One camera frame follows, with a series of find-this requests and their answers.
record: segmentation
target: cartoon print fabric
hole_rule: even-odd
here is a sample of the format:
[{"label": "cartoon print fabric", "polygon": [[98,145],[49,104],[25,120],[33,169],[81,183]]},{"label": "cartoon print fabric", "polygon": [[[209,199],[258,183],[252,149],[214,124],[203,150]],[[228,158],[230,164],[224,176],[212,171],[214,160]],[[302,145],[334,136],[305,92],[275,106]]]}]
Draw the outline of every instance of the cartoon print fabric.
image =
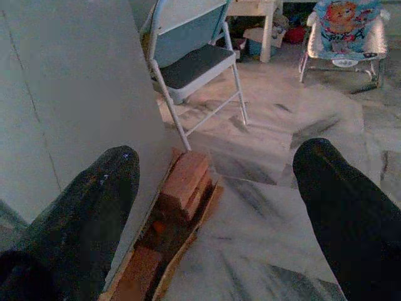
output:
[{"label": "cartoon print fabric", "polygon": [[372,20],[380,14],[379,0],[322,0],[314,10],[321,23],[325,51],[363,53]]}]

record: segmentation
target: white wall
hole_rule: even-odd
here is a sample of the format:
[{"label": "white wall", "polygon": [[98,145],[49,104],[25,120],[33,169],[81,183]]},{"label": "white wall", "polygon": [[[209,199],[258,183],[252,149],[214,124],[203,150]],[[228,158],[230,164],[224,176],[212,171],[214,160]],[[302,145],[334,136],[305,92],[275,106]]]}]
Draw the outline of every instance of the white wall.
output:
[{"label": "white wall", "polygon": [[0,198],[31,222],[107,148],[133,147],[140,189],[112,275],[170,161],[131,7],[127,0],[0,5]]}]

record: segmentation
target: table leg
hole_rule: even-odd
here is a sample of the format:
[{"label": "table leg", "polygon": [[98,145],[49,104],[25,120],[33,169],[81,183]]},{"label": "table leg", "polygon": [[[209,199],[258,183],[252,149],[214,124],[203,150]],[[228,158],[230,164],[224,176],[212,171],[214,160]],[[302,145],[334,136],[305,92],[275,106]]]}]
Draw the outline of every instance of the table leg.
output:
[{"label": "table leg", "polygon": [[268,9],[266,11],[266,19],[264,20],[263,41],[262,41],[262,51],[261,51],[261,62],[263,63],[268,63],[270,60],[273,13],[274,13],[274,3],[270,2],[268,3]]}]

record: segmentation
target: folding chair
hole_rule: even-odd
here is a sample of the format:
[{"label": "folding chair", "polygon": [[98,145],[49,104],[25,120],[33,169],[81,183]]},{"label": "folding chair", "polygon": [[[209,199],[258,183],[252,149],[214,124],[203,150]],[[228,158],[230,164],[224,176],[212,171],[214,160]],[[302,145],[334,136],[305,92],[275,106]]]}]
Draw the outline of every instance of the folding chair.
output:
[{"label": "folding chair", "polygon": [[[377,87],[383,85],[383,60],[387,54],[383,20],[390,14],[380,9],[379,0],[321,0],[309,16],[311,33],[299,60],[299,81],[308,70],[365,72]],[[309,60],[331,60],[336,67],[308,66]],[[356,66],[370,61],[370,70]]]},{"label": "folding chair", "polygon": [[[248,123],[236,55],[225,22],[229,3],[230,0],[159,0],[149,21],[147,61],[153,73],[154,89],[164,96],[188,151],[191,150],[188,136],[236,97],[241,103],[244,124]],[[227,49],[215,46],[216,40],[223,36]],[[237,91],[195,127],[184,131],[174,104],[229,67],[233,70]]]}]

